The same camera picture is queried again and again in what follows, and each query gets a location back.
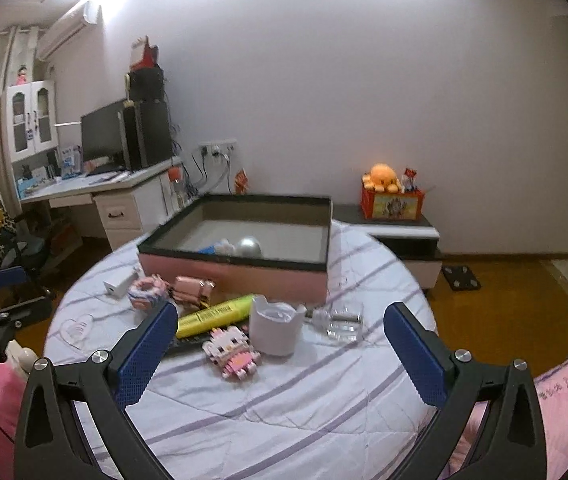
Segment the black speaker box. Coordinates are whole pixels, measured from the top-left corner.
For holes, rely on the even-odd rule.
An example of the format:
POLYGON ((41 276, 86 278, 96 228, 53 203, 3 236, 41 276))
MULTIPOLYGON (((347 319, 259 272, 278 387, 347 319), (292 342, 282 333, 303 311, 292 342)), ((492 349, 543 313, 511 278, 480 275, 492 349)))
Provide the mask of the black speaker box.
POLYGON ((165 75, 159 66, 132 70, 128 76, 128 96, 134 102, 162 101, 165 75))

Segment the pink black storage box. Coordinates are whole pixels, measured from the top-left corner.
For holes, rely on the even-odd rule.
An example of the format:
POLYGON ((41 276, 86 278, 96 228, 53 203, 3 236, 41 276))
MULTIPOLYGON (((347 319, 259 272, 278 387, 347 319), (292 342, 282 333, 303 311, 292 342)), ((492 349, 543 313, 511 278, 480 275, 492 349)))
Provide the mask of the pink black storage box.
POLYGON ((327 196, 207 194, 137 246, 147 275, 203 278, 224 294, 323 304, 328 288, 333 203, 327 196), (199 254, 220 240, 251 236, 261 258, 199 254))

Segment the white charger block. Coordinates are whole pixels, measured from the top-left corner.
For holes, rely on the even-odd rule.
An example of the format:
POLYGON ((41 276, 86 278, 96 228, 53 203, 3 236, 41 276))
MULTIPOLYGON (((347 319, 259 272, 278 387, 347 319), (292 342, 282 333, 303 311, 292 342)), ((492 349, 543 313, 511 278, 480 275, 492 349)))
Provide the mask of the white charger block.
POLYGON ((104 286, 106 295, 112 298, 121 299, 127 294, 130 286, 138 279, 138 271, 132 269, 118 269, 106 275, 104 286))

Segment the white wall power strip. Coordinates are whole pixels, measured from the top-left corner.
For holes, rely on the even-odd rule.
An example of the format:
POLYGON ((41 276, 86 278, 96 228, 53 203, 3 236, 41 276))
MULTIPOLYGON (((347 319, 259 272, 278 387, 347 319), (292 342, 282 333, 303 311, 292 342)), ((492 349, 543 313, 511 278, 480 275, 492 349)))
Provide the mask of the white wall power strip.
POLYGON ((236 139, 226 139, 218 141, 203 141, 199 143, 199 151, 205 156, 231 156, 237 148, 236 139))

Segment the black computer tower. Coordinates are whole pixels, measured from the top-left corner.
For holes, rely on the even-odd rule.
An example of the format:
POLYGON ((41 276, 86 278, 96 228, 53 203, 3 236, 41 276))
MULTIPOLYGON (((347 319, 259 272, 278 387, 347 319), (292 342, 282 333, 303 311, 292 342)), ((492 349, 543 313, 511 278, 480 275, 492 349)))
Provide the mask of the black computer tower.
POLYGON ((124 106, 121 119, 123 158, 128 170, 146 169, 172 156, 167 103, 145 101, 124 106))

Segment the white cat-ear cup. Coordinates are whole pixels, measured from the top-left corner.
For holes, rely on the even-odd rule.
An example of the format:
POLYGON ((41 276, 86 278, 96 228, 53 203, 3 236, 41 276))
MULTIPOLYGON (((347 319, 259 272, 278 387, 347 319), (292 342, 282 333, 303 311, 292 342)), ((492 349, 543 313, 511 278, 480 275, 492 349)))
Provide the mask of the white cat-ear cup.
POLYGON ((285 358, 295 351, 307 309, 254 296, 249 314, 252 347, 267 356, 285 358))

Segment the orange octopus plush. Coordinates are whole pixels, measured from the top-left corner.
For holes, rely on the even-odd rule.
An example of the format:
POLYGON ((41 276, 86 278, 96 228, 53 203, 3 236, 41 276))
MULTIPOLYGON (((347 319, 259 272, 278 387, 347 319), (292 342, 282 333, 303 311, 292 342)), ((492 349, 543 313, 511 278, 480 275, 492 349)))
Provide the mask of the orange octopus plush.
POLYGON ((376 193, 403 192, 403 187, 395 170, 386 164, 376 164, 367 174, 363 174, 362 184, 365 190, 376 193))

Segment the black floor scale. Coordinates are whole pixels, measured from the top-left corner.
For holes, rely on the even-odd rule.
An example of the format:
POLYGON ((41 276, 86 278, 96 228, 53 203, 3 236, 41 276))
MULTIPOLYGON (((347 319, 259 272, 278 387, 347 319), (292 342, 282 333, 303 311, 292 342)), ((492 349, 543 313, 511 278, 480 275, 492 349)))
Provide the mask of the black floor scale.
POLYGON ((453 292, 471 292, 482 288, 468 266, 443 266, 441 272, 453 292))

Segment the pink doll figurine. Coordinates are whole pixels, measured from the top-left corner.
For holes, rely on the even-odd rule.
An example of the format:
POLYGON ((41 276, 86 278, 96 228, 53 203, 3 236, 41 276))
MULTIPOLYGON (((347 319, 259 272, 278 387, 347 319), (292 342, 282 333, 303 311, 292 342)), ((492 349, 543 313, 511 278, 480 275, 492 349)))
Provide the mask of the pink doll figurine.
POLYGON ((22 84, 27 84, 29 82, 29 71, 25 65, 21 65, 17 70, 16 85, 21 86, 22 84))

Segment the yellow highlighter marker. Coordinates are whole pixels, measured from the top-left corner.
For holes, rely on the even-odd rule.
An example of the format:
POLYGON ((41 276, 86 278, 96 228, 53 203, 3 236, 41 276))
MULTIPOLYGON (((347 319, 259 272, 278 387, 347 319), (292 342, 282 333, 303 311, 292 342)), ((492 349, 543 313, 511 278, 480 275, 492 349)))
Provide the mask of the yellow highlighter marker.
POLYGON ((253 298, 255 296, 246 295, 185 315, 179 319, 175 337, 188 338, 214 328, 241 322, 250 315, 253 298))

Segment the red white calendar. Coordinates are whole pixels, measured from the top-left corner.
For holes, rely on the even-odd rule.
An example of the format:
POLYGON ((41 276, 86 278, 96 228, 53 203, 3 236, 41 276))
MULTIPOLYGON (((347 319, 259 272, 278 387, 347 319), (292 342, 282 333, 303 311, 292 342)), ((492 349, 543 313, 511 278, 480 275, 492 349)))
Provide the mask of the red white calendar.
POLYGON ((137 38, 131 44, 130 70, 154 68, 158 65, 157 46, 152 46, 147 36, 137 38))

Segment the pink kitty block figure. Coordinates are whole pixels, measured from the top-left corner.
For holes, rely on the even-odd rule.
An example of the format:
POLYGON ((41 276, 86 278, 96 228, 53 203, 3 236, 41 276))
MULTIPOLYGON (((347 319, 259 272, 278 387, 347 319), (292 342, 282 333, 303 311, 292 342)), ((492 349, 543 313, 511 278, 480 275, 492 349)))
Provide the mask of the pink kitty block figure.
POLYGON ((258 369, 261 354, 238 327, 214 328, 203 343, 203 352, 224 379, 244 380, 258 369))

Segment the white silver ball toy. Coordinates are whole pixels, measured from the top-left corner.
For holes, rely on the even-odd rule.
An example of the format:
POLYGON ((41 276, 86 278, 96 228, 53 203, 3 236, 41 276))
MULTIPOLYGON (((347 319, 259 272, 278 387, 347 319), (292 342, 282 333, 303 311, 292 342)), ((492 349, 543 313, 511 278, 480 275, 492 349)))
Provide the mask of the white silver ball toy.
POLYGON ((258 240, 251 236, 241 238, 236 243, 229 240, 220 240, 213 246, 215 255, 241 257, 241 258, 261 258, 262 248, 258 240))

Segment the red cartoon storage crate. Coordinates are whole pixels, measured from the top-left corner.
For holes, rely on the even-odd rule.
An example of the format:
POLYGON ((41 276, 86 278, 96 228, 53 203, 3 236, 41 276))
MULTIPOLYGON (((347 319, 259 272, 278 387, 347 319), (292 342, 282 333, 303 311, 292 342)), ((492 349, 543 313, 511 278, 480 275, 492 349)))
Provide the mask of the red cartoon storage crate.
POLYGON ((360 207, 367 220, 418 221, 421 219, 425 193, 376 192, 362 188, 360 207))

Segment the white glass-door cabinet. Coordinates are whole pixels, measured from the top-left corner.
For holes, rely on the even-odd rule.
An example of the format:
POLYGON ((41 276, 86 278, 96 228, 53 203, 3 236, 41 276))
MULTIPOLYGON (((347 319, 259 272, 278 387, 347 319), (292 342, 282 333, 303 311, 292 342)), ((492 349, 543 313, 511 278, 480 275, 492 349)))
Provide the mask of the white glass-door cabinet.
POLYGON ((54 81, 8 87, 4 107, 11 162, 58 148, 54 81))

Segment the orange-lid water bottle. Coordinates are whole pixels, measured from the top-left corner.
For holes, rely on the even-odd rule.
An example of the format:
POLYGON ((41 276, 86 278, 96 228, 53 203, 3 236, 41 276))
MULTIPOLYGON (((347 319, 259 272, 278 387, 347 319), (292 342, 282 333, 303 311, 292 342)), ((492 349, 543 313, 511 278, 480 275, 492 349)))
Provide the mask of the orange-lid water bottle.
POLYGON ((187 202, 187 193, 182 169, 180 166, 172 166, 168 170, 168 178, 171 188, 171 196, 176 210, 184 208, 187 202))

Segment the clear glass bottle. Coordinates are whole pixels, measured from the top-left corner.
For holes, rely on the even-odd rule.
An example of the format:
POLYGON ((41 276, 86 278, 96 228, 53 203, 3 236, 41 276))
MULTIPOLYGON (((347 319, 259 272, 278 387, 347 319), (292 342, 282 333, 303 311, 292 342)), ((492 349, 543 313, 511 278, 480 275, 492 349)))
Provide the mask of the clear glass bottle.
POLYGON ((337 304, 311 309, 305 318, 319 333, 341 342, 354 342, 362 338, 363 307, 358 302, 337 304))

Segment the black computer monitor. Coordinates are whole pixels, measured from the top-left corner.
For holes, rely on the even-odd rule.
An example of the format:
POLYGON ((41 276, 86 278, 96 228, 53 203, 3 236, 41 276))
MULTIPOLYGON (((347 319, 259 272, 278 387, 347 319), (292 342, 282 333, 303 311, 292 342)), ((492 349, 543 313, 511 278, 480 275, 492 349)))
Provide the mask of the black computer monitor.
POLYGON ((114 170, 124 168, 119 119, 123 103, 123 100, 114 101, 81 118, 81 148, 84 164, 106 157, 107 167, 114 170))

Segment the black remote control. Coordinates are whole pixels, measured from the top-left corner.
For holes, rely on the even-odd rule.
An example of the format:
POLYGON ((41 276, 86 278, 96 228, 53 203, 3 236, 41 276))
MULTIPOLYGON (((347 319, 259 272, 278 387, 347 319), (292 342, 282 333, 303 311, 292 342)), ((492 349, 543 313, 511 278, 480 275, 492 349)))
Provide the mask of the black remote control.
POLYGON ((174 356, 174 354, 200 350, 203 344, 209 340, 209 333, 196 334, 185 338, 174 337, 165 350, 165 355, 174 356))

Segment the pink block donut toy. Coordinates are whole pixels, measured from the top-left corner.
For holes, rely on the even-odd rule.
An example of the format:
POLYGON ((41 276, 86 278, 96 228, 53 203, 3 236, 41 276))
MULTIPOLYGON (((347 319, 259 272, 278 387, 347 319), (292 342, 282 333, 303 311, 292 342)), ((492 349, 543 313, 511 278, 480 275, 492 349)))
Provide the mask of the pink block donut toy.
POLYGON ((159 275, 144 276, 131 284, 127 297, 132 307, 139 311, 162 307, 169 298, 168 284, 159 275))

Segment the orange snack bag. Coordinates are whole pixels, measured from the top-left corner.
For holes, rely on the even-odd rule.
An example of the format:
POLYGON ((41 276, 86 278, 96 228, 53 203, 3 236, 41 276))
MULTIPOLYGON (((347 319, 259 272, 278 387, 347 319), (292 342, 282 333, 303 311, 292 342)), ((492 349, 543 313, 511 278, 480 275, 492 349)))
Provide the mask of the orange snack bag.
POLYGON ((244 195, 248 191, 248 177, 246 171, 241 169, 235 174, 234 178, 234 193, 237 195, 244 195))

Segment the blue rectangular small box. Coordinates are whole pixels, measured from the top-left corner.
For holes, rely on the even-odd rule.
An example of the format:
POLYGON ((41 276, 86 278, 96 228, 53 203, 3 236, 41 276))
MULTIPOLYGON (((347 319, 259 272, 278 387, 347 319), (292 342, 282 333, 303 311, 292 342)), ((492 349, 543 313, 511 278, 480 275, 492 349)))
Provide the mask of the blue rectangular small box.
POLYGON ((198 252, 199 254, 214 255, 217 252, 217 246, 209 245, 207 247, 200 248, 198 252))

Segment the white computer desk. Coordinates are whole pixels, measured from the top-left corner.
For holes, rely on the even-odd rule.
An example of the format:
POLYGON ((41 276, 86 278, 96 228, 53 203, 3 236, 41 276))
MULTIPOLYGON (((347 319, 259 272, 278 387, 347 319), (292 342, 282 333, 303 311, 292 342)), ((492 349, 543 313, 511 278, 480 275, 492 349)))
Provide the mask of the white computer desk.
POLYGON ((171 157, 143 170, 61 180, 26 196, 21 203, 44 202, 50 208, 94 206, 110 248, 116 250, 177 212, 169 170, 180 164, 179 158, 171 157))

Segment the striped white tablecloth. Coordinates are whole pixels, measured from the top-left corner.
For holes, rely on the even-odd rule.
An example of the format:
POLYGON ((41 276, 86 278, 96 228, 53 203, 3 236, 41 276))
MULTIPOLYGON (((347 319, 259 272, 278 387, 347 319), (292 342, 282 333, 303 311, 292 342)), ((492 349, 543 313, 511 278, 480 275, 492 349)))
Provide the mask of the striped white tablecloth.
POLYGON ((286 359, 264 358, 242 382, 199 351, 158 366, 127 415, 177 479, 385 479, 433 417, 383 328, 401 301, 427 328, 432 310, 412 274, 373 237, 335 223, 328 297, 361 314, 347 342, 303 326, 286 359))

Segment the black white tv cabinet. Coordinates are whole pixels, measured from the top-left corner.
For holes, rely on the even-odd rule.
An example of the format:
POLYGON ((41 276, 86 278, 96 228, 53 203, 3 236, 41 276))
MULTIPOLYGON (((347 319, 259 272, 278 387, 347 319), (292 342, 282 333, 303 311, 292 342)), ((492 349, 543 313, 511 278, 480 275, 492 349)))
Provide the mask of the black white tv cabinet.
POLYGON ((335 205, 333 218, 371 235, 391 250, 413 274, 424 292, 433 289, 444 257, 438 248, 439 231, 419 220, 366 220, 359 205, 335 205))

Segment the white air conditioner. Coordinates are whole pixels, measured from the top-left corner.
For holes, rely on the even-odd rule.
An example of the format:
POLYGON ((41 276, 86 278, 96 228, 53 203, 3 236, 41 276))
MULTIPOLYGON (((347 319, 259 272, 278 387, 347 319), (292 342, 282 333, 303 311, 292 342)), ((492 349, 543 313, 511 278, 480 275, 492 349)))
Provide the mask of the white air conditioner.
POLYGON ((96 26, 99 12, 98 3, 90 0, 80 1, 44 32, 37 43, 36 57, 47 61, 71 38, 86 28, 96 26))

